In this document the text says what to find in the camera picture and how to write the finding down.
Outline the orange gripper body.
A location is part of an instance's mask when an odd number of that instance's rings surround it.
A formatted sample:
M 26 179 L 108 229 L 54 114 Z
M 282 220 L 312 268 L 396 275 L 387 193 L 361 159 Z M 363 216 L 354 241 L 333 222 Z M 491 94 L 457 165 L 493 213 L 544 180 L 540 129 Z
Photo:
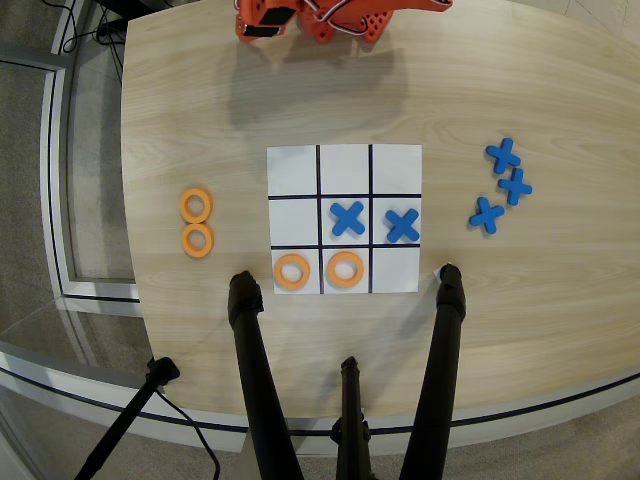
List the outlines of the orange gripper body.
M 295 0 L 243 0 L 234 5 L 235 29 L 241 42 L 283 35 L 300 9 Z

